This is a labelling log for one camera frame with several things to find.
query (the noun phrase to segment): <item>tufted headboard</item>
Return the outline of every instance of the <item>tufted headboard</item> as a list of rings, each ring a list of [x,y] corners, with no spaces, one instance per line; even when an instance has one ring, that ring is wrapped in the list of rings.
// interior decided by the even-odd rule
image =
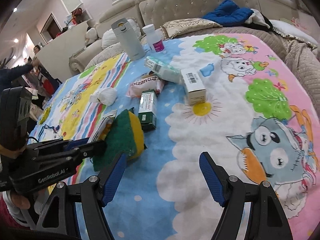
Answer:
[[[145,25],[154,24],[159,28],[163,23],[176,19],[202,17],[213,11],[223,0],[136,0],[140,20]],[[290,0],[233,0],[240,7],[254,8],[270,19],[295,16],[295,5]]]

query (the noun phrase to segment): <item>white water bottle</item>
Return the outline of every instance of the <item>white water bottle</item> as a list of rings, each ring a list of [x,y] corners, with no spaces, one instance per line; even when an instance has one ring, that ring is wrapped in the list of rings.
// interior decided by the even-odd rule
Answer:
[[[117,20],[111,28],[131,61],[144,57],[146,52],[126,18]]]
[[[160,36],[155,31],[155,26],[149,24],[142,28],[144,33],[147,35],[147,43],[153,52],[159,52],[164,50],[164,46]]]

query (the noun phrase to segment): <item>barcode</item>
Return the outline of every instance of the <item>barcode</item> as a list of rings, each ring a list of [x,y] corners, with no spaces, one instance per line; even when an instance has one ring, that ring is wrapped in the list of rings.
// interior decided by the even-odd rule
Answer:
[[[190,84],[193,84],[193,83],[197,82],[195,77],[194,77],[194,75],[193,75],[193,73],[187,73],[187,76],[188,76]]]
[[[156,65],[154,66],[154,68],[153,68],[153,71],[154,71],[154,72],[159,72],[160,68],[161,68],[161,65],[156,64]]]

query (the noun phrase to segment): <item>sponge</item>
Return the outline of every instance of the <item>sponge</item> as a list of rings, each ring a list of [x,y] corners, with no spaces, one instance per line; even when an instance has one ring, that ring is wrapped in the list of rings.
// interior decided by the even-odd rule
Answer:
[[[95,171],[110,165],[118,153],[125,153],[127,160],[139,157],[144,150],[139,118],[127,109],[122,111],[115,118],[105,142],[107,143],[105,153],[92,158]]]

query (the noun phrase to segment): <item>pink label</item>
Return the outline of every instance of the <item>pink label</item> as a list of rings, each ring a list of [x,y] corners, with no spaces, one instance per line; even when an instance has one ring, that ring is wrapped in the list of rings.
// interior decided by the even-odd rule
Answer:
[[[161,40],[154,43],[153,46],[155,47],[156,52],[164,50],[164,46]]]

